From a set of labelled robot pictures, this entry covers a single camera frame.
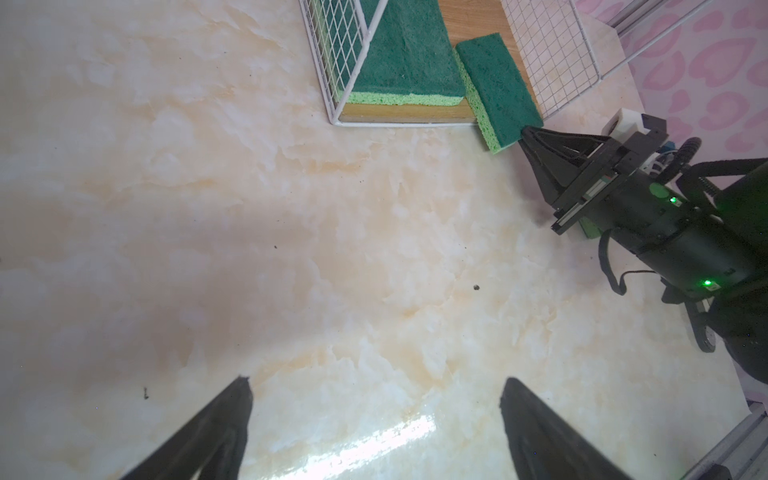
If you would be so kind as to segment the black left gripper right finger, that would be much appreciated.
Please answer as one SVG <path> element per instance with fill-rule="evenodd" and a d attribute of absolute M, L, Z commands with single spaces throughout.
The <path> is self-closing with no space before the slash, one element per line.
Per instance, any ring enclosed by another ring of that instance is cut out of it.
<path fill-rule="evenodd" d="M 517 378 L 506 380 L 500 410 L 520 479 L 626 479 L 628 475 Z"/>

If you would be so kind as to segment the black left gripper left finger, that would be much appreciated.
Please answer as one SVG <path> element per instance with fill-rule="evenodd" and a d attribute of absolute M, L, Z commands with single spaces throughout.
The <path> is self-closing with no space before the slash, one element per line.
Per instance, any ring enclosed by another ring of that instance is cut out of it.
<path fill-rule="evenodd" d="M 126 479 L 236 479 L 253 408 L 249 379 L 237 377 Z"/>

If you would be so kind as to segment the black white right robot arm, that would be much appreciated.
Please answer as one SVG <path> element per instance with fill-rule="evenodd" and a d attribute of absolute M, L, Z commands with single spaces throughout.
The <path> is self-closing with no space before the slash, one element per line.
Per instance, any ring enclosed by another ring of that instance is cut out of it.
<path fill-rule="evenodd" d="M 642 115 L 624 140 L 528 126 L 520 144 L 553 230 L 580 220 L 599 231 L 598 259 L 611 289 L 627 291 L 609 248 L 657 274 L 666 304 L 681 304 L 705 352 L 716 338 L 750 376 L 767 378 L 767 162 L 696 162 L 697 137 L 666 150 L 667 124 Z"/>

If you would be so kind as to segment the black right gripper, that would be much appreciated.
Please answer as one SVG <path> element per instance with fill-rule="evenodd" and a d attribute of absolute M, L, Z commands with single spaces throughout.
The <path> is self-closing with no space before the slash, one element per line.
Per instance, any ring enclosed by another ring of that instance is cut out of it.
<path fill-rule="evenodd" d="M 753 159 L 693 164 L 698 137 L 665 147 L 667 124 L 643 114 L 647 134 L 625 143 L 603 135 L 533 126 L 520 145 L 546 203 L 552 229 L 563 234 L 583 217 L 601 230 L 598 260 L 611 289 L 627 291 L 612 269 L 609 246 L 617 243 L 657 274 L 669 300 L 702 300 L 735 293 L 756 278 L 756 236 L 742 213 L 717 205 L 723 190 L 712 176 L 755 173 Z"/>

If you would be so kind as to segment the green scouring pad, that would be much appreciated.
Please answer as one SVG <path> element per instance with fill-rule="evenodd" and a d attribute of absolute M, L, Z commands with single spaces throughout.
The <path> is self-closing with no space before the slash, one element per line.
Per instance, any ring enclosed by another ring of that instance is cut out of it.
<path fill-rule="evenodd" d="M 352 1 L 311 1 L 313 27 L 335 102 L 358 63 L 363 37 Z M 465 96 L 436 1 L 389 1 L 347 98 L 349 104 L 455 106 Z"/>

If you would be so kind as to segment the green sponge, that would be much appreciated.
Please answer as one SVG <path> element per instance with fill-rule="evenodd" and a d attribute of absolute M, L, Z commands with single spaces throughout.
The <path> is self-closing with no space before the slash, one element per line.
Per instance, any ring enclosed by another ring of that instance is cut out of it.
<path fill-rule="evenodd" d="M 579 225 L 587 239 L 599 239 L 602 235 L 602 230 L 588 218 L 581 218 Z"/>
<path fill-rule="evenodd" d="M 543 118 L 503 38 L 494 33 L 458 43 L 454 50 L 467 101 L 488 150 L 497 154 Z"/>

